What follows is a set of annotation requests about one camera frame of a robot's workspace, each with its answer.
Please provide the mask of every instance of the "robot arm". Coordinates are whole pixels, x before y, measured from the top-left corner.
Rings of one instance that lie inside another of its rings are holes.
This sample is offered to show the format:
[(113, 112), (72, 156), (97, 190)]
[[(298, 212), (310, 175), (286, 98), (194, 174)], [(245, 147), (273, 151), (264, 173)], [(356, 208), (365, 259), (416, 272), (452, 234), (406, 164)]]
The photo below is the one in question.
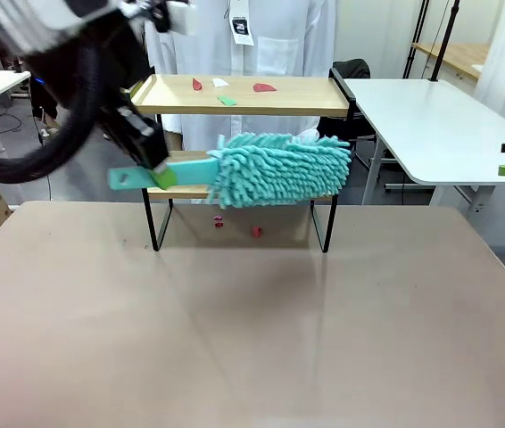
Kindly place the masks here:
[(19, 159), (0, 159), (0, 183), (44, 177), (84, 145), (95, 124), (136, 163), (159, 170), (168, 157), (161, 126), (142, 116), (120, 89), (149, 74), (129, 20), (187, 33), (195, 7), (187, 0), (0, 0), (0, 39), (43, 79), (70, 116), (49, 144)]

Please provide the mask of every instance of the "microfiber duster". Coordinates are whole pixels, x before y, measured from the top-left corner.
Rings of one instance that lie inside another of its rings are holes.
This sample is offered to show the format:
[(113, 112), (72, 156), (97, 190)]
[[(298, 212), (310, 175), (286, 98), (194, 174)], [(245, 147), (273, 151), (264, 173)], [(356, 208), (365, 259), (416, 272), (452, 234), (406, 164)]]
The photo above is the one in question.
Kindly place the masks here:
[(210, 199), (218, 199), (221, 207), (306, 201), (338, 194), (345, 185), (351, 162), (345, 146), (336, 137), (305, 142), (290, 135), (242, 134), (226, 143), (221, 136), (219, 149), (208, 152), (207, 160), (172, 162), (159, 175), (137, 169), (144, 180), (132, 177), (132, 169), (114, 169), (110, 187), (208, 185)]

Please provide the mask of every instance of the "beige table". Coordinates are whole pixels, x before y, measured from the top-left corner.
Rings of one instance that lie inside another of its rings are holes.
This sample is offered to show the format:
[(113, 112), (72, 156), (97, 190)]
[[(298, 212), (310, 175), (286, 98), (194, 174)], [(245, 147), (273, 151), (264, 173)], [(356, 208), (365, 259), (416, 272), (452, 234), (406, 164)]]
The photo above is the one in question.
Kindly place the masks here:
[(160, 253), (143, 210), (0, 229), (0, 427), (505, 428), (505, 268), (457, 212), (340, 207), (324, 256), (302, 208), (176, 206)]

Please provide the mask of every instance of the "white lab coat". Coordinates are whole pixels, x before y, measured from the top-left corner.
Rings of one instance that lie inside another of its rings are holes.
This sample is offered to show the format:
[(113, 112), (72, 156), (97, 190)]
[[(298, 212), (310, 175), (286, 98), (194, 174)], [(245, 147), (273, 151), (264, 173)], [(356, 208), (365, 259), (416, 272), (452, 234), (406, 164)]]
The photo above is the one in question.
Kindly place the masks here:
[[(199, 25), (193, 36), (159, 34), (146, 23), (149, 61), (157, 73), (325, 77), (334, 55), (335, 3), (250, 0), (254, 46), (245, 46), (233, 40), (228, 0), (194, 0)], [(298, 135), (315, 128), (319, 118), (163, 115), (162, 121), (165, 130), (183, 134), (186, 150), (210, 150), (216, 147), (218, 135)]]

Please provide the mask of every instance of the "black chair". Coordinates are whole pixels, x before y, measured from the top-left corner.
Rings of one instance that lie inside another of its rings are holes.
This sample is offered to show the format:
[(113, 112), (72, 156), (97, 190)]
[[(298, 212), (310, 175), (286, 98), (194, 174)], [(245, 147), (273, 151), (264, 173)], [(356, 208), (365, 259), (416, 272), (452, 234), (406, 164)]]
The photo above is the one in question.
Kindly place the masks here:
[[(368, 64), (362, 60), (334, 62), (334, 67), (342, 78), (370, 78)], [(354, 114), (353, 123), (347, 127), (345, 118), (321, 118), (318, 131), (321, 136), (337, 136), (340, 140), (350, 143), (355, 159), (369, 170), (369, 165), (356, 152), (361, 141), (376, 141), (376, 130), (369, 125), (364, 115), (358, 109)]]

